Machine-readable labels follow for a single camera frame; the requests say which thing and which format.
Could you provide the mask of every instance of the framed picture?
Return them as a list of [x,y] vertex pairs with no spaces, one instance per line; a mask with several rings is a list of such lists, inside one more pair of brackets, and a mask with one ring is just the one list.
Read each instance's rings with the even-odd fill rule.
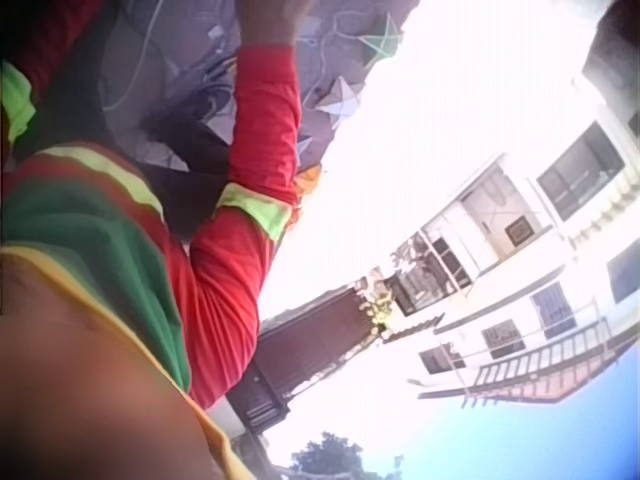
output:
[[514,247],[522,245],[534,234],[533,228],[531,228],[531,224],[524,215],[518,218],[504,230],[505,232],[507,232],[507,235],[509,236],[509,239],[511,240],[511,243],[513,243]]

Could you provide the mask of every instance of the sleeve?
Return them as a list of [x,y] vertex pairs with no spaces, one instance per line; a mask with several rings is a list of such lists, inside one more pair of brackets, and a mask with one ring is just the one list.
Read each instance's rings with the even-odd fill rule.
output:
[[293,178],[300,95],[291,47],[251,47],[238,56],[238,110],[230,183],[191,244],[195,291],[174,284],[204,408],[237,383],[256,348],[257,300],[275,244],[296,203]]
[[33,12],[19,45],[2,58],[2,161],[35,115],[38,98],[105,0],[51,0]]

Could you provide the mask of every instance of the white building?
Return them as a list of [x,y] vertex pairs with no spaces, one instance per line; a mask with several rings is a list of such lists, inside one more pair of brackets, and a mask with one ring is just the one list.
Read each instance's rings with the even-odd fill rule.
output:
[[617,88],[598,53],[594,83],[572,85],[570,128],[550,119],[534,154],[491,159],[392,255],[405,316],[384,348],[420,398],[558,401],[637,340],[638,69]]

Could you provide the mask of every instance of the star decoration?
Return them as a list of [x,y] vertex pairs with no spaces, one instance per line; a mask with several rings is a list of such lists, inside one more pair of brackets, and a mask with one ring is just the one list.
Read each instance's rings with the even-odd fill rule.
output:
[[396,22],[393,21],[389,13],[387,13],[386,17],[379,19],[375,30],[382,33],[360,35],[358,37],[358,40],[369,47],[370,50],[369,58],[365,65],[367,70],[379,60],[395,55],[398,45],[402,41],[402,32],[398,29]]
[[296,145],[296,158],[298,160],[298,166],[300,166],[300,157],[309,148],[309,145],[313,143],[313,137],[310,135],[300,135],[298,137],[298,143]]
[[360,94],[363,87],[364,84],[349,85],[344,77],[340,76],[333,82],[329,94],[318,102],[316,110],[329,114],[331,127],[335,130],[360,106]]

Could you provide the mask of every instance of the yellow reflective stripe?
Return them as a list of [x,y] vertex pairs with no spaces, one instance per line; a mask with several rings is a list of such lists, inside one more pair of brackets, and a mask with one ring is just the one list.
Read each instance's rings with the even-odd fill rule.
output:
[[82,165],[96,172],[110,176],[129,192],[136,203],[149,205],[163,216],[162,204],[147,184],[136,174],[126,171],[120,165],[86,147],[52,147],[44,150],[44,154],[54,157],[73,158]]
[[0,256],[13,256],[27,261],[42,275],[52,281],[66,295],[84,305],[89,311],[96,314],[96,321],[120,340],[126,342],[153,365],[171,384],[182,394],[183,398],[193,410],[203,433],[209,444],[209,450],[229,480],[255,480],[255,477],[242,464],[233,453],[231,443],[220,428],[213,423],[209,416],[193,399],[183,392],[173,381],[171,376],[153,356],[151,351],[140,341],[137,335],[113,312],[105,308],[95,300],[93,296],[82,286],[62,265],[48,255],[29,247],[1,247]]
[[293,211],[291,205],[256,193],[237,183],[230,183],[224,188],[218,201],[218,208],[220,207],[244,210],[274,242],[280,239]]
[[9,119],[9,143],[13,143],[25,132],[36,109],[29,79],[6,60],[2,61],[2,107]]

